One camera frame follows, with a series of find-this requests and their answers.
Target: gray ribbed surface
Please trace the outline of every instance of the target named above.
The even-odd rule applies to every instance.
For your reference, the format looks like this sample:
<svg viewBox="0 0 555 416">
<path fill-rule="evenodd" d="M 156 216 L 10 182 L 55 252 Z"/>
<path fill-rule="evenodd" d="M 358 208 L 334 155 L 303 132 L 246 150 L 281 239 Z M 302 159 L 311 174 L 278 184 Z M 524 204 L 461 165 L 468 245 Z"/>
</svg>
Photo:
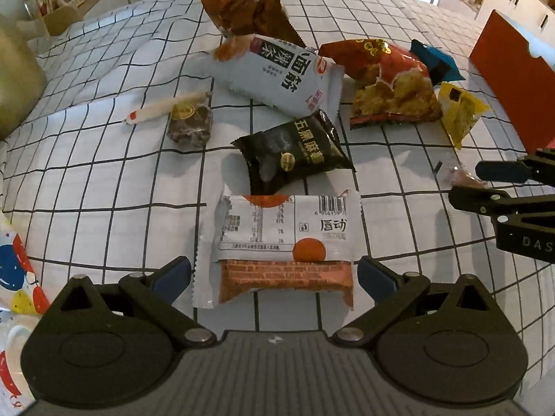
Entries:
<svg viewBox="0 0 555 416">
<path fill-rule="evenodd" d="M 518 416 L 514 403 L 468 411 L 406 397 L 379 376 L 361 350 L 320 332 L 231 332 L 226 341 L 184 355 L 155 392 L 122 407 L 69 410 L 40 403 L 26 416 Z"/>
</svg>

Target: yellow snack package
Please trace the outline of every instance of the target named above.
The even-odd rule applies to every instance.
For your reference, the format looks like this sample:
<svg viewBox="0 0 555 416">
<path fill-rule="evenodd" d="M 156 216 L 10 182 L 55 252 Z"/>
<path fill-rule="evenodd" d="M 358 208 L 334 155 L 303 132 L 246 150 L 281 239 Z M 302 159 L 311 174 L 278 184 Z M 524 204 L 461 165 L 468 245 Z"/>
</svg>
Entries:
<svg viewBox="0 0 555 416">
<path fill-rule="evenodd" d="M 462 140 L 472 127 L 489 111 L 489 106 L 460 87 L 442 83 L 439 90 L 439 104 L 443 112 L 443 126 L 455 148 L 462 148 Z"/>
</svg>

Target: orange box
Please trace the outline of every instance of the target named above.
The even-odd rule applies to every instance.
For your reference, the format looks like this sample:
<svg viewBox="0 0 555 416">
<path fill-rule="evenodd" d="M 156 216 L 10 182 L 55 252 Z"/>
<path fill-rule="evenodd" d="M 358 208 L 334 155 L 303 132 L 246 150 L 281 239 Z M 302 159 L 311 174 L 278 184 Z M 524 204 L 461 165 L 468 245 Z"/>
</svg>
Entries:
<svg viewBox="0 0 555 416">
<path fill-rule="evenodd" d="M 493 11 L 470 59 L 529 154 L 555 141 L 554 49 Z"/>
</svg>

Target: gold round sticker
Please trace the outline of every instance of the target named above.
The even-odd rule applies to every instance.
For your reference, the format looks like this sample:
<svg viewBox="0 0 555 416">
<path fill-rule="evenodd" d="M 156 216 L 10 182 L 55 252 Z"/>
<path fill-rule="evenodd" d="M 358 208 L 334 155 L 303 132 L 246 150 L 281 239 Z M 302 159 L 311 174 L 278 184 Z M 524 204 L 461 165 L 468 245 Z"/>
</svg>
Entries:
<svg viewBox="0 0 555 416">
<path fill-rule="evenodd" d="M 185 120 L 190 118 L 195 113 L 195 107 L 188 103 L 177 104 L 173 107 L 171 111 L 171 118 L 174 120 L 181 119 Z"/>
<path fill-rule="evenodd" d="M 295 156 L 293 156 L 293 154 L 289 152 L 281 154 L 280 164 L 281 164 L 281 168 L 285 172 L 289 172 L 293 170 L 293 168 L 295 167 Z"/>
</svg>

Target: tablecloth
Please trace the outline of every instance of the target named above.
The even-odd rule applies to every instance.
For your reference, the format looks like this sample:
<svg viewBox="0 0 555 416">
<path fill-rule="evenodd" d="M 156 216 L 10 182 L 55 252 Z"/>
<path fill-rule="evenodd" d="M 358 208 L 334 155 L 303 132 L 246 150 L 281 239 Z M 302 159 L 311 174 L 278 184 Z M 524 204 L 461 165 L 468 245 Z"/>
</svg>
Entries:
<svg viewBox="0 0 555 416">
<path fill-rule="evenodd" d="M 456 157 L 471 170 L 481 159 L 515 159 L 522 143 L 468 56 L 481 32 L 473 20 L 416 0 L 282 0 L 308 46 L 381 37 L 409 47 L 412 38 L 442 48 L 491 111 L 454 151 L 440 123 L 349 130 L 352 86 L 346 80 L 336 122 L 356 174 L 337 170 L 283 192 L 362 195 L 364 233 L 358 256 L 371 254 L 396 272 L 419 271 L 440 282 L 478 275 L 528 349 L 527 389 L 555 362 L 555 294 L 551 265 L 499 251 L 488 218 L 455 211 L 448 183 L 432 170 Z M 53 299 L 69 277 L 116 282 L 154 271 L 184 254 L 194 262 L 199 224 L 212 183 L 248 193 L 246 167 L 230 142 L 288 118 L 234 94 L 190 66 L 221 35 L 199 0 L 144 0 L 73 25 L 38 60 L 48 87 L 2 148 L 3 210 Z M 204 149 L 172 143 L 167 118 L 137 126 L 125 116 L 160 97 L 212 90 L 212 138 Z M 552 193 L 530 182 L 503 187 L 516 196 Z M 175 303 L 221 335 L 224 329 L 332 333 L 374 305 L 358 292 L 354 311 L 335 293 L 260 291 L 215 310 Z"/>
</svg>

